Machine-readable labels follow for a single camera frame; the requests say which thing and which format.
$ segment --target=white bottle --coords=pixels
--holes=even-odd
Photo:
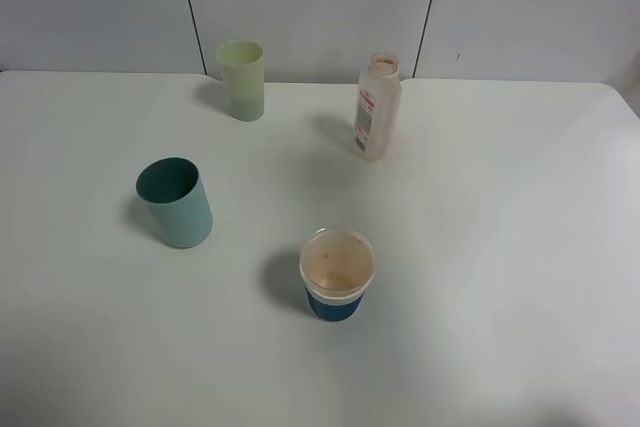
[[[398,58],[384,52],[371,56],[360,74],[356,107],[356,145],[367,160],[384,157],[400,104]]]

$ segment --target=blue cup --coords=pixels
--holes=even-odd
[[[193,162],[179,157],[154,162],[138,176],[136,192],[171,247],[194,247],[211,232],[211,209]]]
[[[320,230],[302,247],[300,275],[311,310],[331,322],[357,310],[373,280],[371,245],[353,230]]]

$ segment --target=cup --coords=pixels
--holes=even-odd
[[[332,322],[353,315],[374,271],[371,244],[353,230],[319,230],[300,253],[300,275],[311,310]]]
[[[260,44],[234,40],[216,52],[233,116],[251,122],[264,113],[264,52]]]
[[[211,232],[209,202],[193,162],[179,157],[154,162],[138,176],[136,192],[166,244],[188,249]]]

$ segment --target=bottle label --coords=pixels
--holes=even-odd
[[[360,89],[358,93],[358,111],[356,112],[356,144],[363,152],[367,150],[371,123],[373,122],[374,103],[371,95],[366,90]]]

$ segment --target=blue cup base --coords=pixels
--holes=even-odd
[[[351,317],[358,308],[358,305],[360,305],[360,300],[362,300],[363,296],[364,294],[349,304],[328,305],[315,299],[307,289],[307,298],[309,299],[309,306],[311,306],[311,310],[313,310],[313,313],[322,320],[327,320],[329,322],[340,322],[341,320]]]

